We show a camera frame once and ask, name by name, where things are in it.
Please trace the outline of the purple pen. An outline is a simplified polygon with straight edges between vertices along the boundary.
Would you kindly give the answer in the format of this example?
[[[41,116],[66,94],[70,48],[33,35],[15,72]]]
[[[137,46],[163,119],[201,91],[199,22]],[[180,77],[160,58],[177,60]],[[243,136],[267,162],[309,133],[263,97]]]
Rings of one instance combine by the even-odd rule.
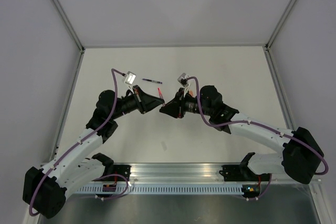
[[[156,84],[163,84],[163,82],[161,82],[161,81],[156,81],[156,80],[152,80],[152,79],[142,78],[142,80],[146,81],[146,82],[156,83]]]

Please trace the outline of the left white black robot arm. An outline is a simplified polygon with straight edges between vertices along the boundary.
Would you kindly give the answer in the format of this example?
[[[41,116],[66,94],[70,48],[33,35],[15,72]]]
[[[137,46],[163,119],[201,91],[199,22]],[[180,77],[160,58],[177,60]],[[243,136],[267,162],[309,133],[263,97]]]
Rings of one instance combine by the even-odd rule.
[[[116,119],[138,110],[141,114],[162,105],[164,100],[147,94],[135,85],[127,96],[118,98],[112,90],[99,95],[92,118],[73,146],[41,168],[31,167],[25,174],[23,201],[32,216],[47,219],[60,212],[67,199],[92,180],[110,180],[114,161],[102,153],[85,158],[103,145],[116,131]]]

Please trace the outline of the pink pen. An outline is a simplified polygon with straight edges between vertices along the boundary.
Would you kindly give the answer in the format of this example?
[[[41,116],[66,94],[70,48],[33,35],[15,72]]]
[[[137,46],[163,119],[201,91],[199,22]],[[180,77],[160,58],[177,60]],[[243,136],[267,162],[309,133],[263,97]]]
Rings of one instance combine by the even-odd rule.
[[[162,104],[162,106],[165,106],[165,101],[164,101],[163,94],[162,94],[160,88],[158,88],[157,90],[158,90],[158,94],[159,94],[160,99],[163,100],[163,104]]]

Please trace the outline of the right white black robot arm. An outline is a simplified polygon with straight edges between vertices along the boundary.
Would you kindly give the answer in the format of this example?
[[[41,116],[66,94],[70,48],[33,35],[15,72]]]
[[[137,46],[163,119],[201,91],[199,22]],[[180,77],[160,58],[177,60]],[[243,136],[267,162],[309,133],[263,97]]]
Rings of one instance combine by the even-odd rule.
[[[272,149],[271,154],[250,152],[243,158],[237,169],[246,181],[286,174],[301,184],[309,184],[318,175],[319,166],[326,164],[321,148],[307,129],[299,127],[292,131],[255,121],[226,105],[214,86],[202,87],[195,97],[180,88],[160,112],[176,119],[183,118],[187,112],[208,116],[212,128]]]

